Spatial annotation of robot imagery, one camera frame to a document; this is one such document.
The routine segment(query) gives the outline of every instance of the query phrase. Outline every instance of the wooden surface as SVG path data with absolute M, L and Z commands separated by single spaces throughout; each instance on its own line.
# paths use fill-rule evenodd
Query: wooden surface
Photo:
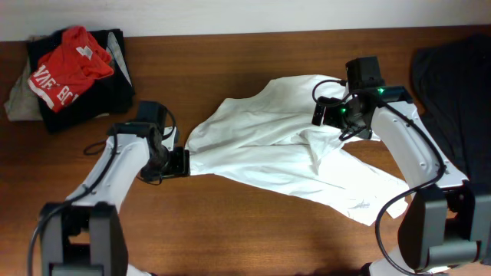
M 269 80 L 302 74 L 345 77 L 344 63 L 377 55 L 388 84 L 410 88 L 415 49 L 436 46 L 489 26 L 315 31 L 128 38 L 127 65 L 137 100 L 173 111 L 184 144 L 191 130 L 227 97 L 257 94 Z M 21 42 L 0 43 L 0 101 L 25 65 Z M 82 149 L 104 138 L 130 112 L 91 120 L 56 135 L 41 122 L 9 123 L 0 113 L 0 275 L 25 274 L 28 241 L 47 201 L 61 201 L 97 157 Z M 345 149 L 402 177 L 382 143 Z M 220 176 L 135 181 L 121 209 L 130 262 L 161 275 L 295 275 L 359 268 L 381 257 L 374 229 L 328 206 L 233 182 Z M 383 220 L 385 245 L 396 245 L 400 219 Z M 36 253 L 35 268 L 39 268 Z M 485 275 L 473 264 L 451 275 Z

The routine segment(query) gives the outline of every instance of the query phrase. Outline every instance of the stack of clothes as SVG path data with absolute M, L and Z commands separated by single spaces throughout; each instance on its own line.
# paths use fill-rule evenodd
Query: stack of clothes
M 121 30 L 75 26 L 32 39 L 27 48 L 26 67 L 5 103 L 10 121 L 43 120 L 55 133 L 131 107 Z

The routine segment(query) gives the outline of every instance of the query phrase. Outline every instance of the red t-shirt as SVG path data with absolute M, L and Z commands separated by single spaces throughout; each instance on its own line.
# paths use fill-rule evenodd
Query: red t-shirt
M 28 84 L 58 112 L 89 89 L 94 80 L 114 73 L 108 65 L 110 59 L 84 27 L 73 27 L 63 33 L 61 44 L 54 51 L 41 57 Z

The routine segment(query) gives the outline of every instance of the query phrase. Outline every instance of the gray cloth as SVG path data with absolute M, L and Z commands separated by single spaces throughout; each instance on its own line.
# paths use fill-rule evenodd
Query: gray cloth
M 120 45 L 117 43 L 116 37 L 112 32 L 107 36 L 106 51 L 112 57 L 111 63 L 116 62 L 120 67 L 123 75 L 131 85 L 130 75 L 121 53 Z M 11 122 L 15 121 L 37 121 L 43 120 L 39 110 L 38 95 L 32 92 L 28 86 L 28 79 L 31 75 L 31 67 L 29 66 L 29 58 L 27 65 L 22 71 L 22 75 L 15 82 L 14 87 L 10 90 L 9 98 L 4 104 L 7 118 Z M 97 117 L 107 116 L 108 113 L 103 113 Z
M 34 94 L 28 86 L 31 76 L 29 58 L 21 76 L 10 90 L 7 102 L 4 104 L 8 120 L 14 121 L 37 121 L 43 120 L 39 111 L 38 95 Z

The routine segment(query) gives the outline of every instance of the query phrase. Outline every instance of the white wall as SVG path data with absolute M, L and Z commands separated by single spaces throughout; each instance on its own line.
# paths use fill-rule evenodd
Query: white wall
M 68 25 L 126 36 L 491 24 L 491 0 L 0 0 L 0 41 Z

